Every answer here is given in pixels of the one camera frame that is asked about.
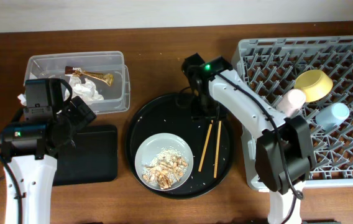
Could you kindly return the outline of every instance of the yellow bowl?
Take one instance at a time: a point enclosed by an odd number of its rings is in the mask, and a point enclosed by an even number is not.
[[[310,70],[302,73],[295,80],[294,88],[305,93],[305,102],[314,102],[331,91],[332,80],[322,70]]]

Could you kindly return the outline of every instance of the white plate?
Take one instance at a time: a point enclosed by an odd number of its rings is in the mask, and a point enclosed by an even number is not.
[[[181,177],[179,182],[175,182],[169,189],[162,190],[157,184],[156,186],[146,183],[142,177],[142,172],[146,170],[144,166],[149,166],[153,158],[157,157],[157,154],[160,153],[163,148],[165,149],[176,149],[181,153],[181,156],[185,158],[185,161],[188,163],[185,174]],[[185,142],[182,138],[169,133],[160,133],[155,134],[147,138],[138,148],[137,154],[135,155],[135,170],[139,179],[148,187],[155,190],[173,190],[181,186],[190,176],[193,169],[193,154],[188,143]]]

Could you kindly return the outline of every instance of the gray dish rack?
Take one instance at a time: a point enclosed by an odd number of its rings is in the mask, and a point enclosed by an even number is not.
[[[299,113],[311,128],[316,168],[307,188],[353,186],[353,36],[297,37],[241,40],[232,64],[241,78],[270,105],[291,90],[301,73],[323,70],[334,86],[319,101],[305,103]],[[341,102],[350,110],[348,119],[330,131],[318,126],[314,117],[324,107]],[[255,141],[243,128],[241,137],[248,185],[268,189],[255,171]]]

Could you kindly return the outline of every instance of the plastic cup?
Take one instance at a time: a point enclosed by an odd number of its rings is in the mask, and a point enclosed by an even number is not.
[[[342,124],[349,117],[349,108],[344,103],[333,103],[321,110],[315,117],[324,130]]]
[[[304,92],[299,89],[292,89],[283,95],[276,109],[284,112],[287,117],[290,117],[302,108],[305,99],[306,95]]]
[[[294,88],[306,95],[306,102],[314,102],[325,97],[332,89],[332,80],[322,70],[310,70],[302,73],[296,80]]]

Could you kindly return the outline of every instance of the black cutting board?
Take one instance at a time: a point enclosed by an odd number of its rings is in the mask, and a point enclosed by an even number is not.
[[[89,126],[58,153],[53,186],[112,181],[117,177],[117,128]]]

